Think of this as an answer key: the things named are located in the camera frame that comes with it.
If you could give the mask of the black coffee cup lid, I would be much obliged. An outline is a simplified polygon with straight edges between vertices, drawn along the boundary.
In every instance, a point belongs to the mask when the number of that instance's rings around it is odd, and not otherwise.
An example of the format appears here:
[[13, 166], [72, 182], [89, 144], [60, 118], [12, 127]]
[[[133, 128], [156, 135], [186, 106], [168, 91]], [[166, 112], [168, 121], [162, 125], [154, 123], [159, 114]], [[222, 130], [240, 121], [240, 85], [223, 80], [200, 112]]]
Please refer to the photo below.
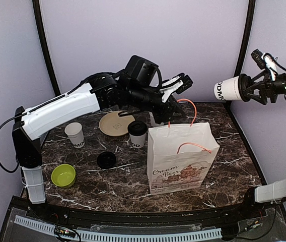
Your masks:
[[148, 127], [144, 122], [135, 120], [128, 125], [127, 130], [128, 133], [133, 136], [141, 136], [147, 132]]

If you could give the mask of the white paper cups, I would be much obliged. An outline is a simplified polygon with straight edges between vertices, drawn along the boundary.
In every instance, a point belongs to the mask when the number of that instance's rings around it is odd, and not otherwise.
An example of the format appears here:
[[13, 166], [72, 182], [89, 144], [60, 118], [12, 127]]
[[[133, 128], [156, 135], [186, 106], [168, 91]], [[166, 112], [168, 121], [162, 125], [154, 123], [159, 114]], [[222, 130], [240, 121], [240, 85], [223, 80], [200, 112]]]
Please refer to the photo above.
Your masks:
[[65, 134], [68, 136], [72, 145], [79, 149], [85, 145], [85, 139], [83, 135], [83, 127], [80, 123], [74, 122], [68, 124], [64, 129]]

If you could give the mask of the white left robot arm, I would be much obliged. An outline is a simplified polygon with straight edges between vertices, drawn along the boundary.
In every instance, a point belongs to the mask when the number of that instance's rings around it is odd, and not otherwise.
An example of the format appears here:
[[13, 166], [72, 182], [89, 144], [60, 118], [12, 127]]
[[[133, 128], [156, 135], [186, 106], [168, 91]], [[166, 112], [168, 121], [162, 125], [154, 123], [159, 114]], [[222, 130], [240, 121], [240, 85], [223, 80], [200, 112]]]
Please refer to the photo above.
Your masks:
[[33, 211], [42, 220], [53, 216], [52, 207], [45, 203], [40, 142], [43, 134], [76, 117], [115, 105], [151, 112], [158, 124], [171, 121], [176, 113], [185, 115], [172, 94], [180, 94], [192, 86], [188, 75], [180, 73], [160, 80], [156, 87], [144, 86], [144, 80], [143, 77], [131, 77], [124, 70], [97, 73], [43, 104], [16, 109], [12, 131], [16, 159], [24, 174], [29, 200], [34, 204]]

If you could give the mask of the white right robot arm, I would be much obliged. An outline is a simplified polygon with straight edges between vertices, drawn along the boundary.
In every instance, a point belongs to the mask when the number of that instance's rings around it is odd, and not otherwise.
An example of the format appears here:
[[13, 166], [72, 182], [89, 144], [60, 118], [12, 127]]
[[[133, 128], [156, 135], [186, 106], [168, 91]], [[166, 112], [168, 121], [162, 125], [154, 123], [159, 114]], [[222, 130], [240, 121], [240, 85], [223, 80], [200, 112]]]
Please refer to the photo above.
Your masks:
[[[253, 99], [264, 105], [267, 104], [268, 99], [275, 103], [278, 95], [283, 95], [286, 100], [286, 73], [275, 75], [275, 80], [268, 71], [261, 72], [253, 79], [248, 77], [241, 85], [241, 93], [244, 100]], [[286, 201], [286, 178], [248, 189], [243, 204], [239, 207], [239, 215], [249, 219], [258, 211], [259, 204], [279, 201]]]

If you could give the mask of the white paper coffee cup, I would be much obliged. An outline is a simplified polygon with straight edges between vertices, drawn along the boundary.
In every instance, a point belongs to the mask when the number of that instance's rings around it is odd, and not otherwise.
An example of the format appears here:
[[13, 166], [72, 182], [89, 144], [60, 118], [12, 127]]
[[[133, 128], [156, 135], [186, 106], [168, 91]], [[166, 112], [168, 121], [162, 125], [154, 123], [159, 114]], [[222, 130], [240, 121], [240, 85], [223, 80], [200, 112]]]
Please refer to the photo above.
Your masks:
[[130, 141], [131, 141], [131, 145], [133, 148], [139, 149], [145, 145], [146, 133], [139, 135], [139, 136], [129, 134], [129, 136], [130, 136]]

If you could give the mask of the cream bear paper bag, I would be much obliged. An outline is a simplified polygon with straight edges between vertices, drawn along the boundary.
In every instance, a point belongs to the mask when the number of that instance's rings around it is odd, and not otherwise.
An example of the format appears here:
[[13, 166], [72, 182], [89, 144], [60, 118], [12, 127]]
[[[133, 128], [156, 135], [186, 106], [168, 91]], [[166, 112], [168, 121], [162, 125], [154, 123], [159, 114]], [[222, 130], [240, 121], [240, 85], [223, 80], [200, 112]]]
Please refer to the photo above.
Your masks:
[[149, 128], [147, 176], [151, 195], [200, 187], [219, 148], [209, 123]]

